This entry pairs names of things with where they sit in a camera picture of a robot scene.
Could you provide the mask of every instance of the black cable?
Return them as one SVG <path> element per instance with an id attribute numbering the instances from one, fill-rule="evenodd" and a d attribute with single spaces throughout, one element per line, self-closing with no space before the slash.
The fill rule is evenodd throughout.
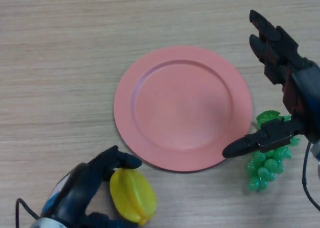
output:
<path id="1" fill-rule="evenodd" d="M 19 204 L 21 204 L 26 212 L 28 212 L 33 218 L 36 220 L 40 218 L 23 199 L 18 198 L 15 202 L 15 228 L 19 228 Z"/>
<path id="2" fill-rule="evenodd" d="M 307 162 L 308 162 L 310 147 L 311 147 L 311 142 L 308 143 L 306 150 L 305 150 L 303 169 L 302 169 L 302 186 L 303 186 L 303 190 L 306 194 L 306 197 L 308 197 L 309 201 L 314 205 L 314 207 L 317 208 L 318 211 L 320 211 L 320 206 L 314 201 L 314 199 L 312 199 L 312 197 L 308 191 L 308 188 L 307 188 L 306 173 L 307 173 Z"/>

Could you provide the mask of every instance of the table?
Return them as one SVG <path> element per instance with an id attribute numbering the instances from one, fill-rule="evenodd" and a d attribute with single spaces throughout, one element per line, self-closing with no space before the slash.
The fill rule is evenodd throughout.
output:
<path id="1" fill-rule="evenodd" d="M 113 97 L 125 70 L 142 55 L 171 45 L 215 51 L 245 78 L 254 117 L 286 113 L 279 86 L 263 74 L 249 46 L 257 31 L 249 11 L 281 25 L 299 52 L 320 63 L 319 0 L 0 0 L 0 226 L 14 226 L 25 199 L 39 213 L 56 182 L 73 166 L 122 142 Z M 319 224 L 301 185 L 307 142 L 292 150 L 285 172 L 265 193 L 246 194 L 239 157 L 206 171 L 177 174 L 144 164 L 158 196 L 147 228 L 300 228 Z M 307 170 L 320 201 L 317 163 Z M 88 212 L 114 217 L 104 185 Z M 21 227 L 33 219 L 20 212 Z"/>

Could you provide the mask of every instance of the plate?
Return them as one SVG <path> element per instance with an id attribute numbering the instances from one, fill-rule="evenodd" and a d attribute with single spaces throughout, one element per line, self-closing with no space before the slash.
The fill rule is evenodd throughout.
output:
<path id="1" fill-rule="evenodd" d="M 224 160 L 223 149 L 248 133 L 253 105 L 229 62 L 201 47 L 172 46 L 125 72 L 113 113 L 122 139 L 142 160 L 192 172 Z"/>

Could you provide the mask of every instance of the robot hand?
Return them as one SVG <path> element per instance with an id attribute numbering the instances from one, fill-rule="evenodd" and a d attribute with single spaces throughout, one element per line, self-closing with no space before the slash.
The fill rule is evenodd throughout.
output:
<path id="1" fill-rule="evenodd" d="M 291 120 L 272 120 L 256 133 L 240 138 L 223 150 L 225 158 L 257 150 L 268 152 L 288 145 L 293 136 L 305 135 L 312 144 L 320 141 L 320 68 L 298 54 L 298 44 L 280 26 L 274 27 L 258 12 L 251 10 L 250 22 L 259 31 L 251 35 L 253 53 L 264 64 L 264 74 L 282 85 L 283 103 Z"/>
<path id="2" fill-rule="evenodd" d="M 115 168 L 136 169 L 140 159 L 123 153 L 118 147 L 103 151 L 88 163 L 80 163 L 67 173 L 55 186 L 47 199 L 41 215 L 37 216 L 23 200 L 16 205 L 16 228 L 19 228 L 19 203 L 37 221 L 31 228 L 133 228 L 137 224 L 125 220 L 110 220 L 106 214 L 94 212 L 86 215 L 86 209 L 98 191 L 102 181 L 109 181 Z"/>

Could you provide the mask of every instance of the plastic fruit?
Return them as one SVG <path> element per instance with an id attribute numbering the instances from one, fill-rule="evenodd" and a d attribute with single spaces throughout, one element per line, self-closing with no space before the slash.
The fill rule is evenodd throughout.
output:
<path id="1" fill-rule="evenodd" d="M 115 208 L 125 219 L 143 226 L 154 216 L 156 194 L 137 170 L 117 169 L 110 179 L 110 193 Z"/>
<path id="2" fill-rule="evenodd" d="M 278 111 L 268 110 L 257 116 L 257 127 L 265 122 L 273 119 L 282 119 L 289 121 L 290 115 L 280 116 Z M 252 159 L 245 166 L 245 170 L 249 176 L 247 187 L 250 191 L 262 191 L 268 187 L 269 182 L 273 182 L 277 174 L 282 174 L 285 170 L 283 165 L 284 159 L 290 159 L 292 154 L 290 147 L 297 146 L 300 142 L 298 137 L 293 137 L 289 145 L 270 150 L 266 153 L 256 151 L 252 154 Z"/>

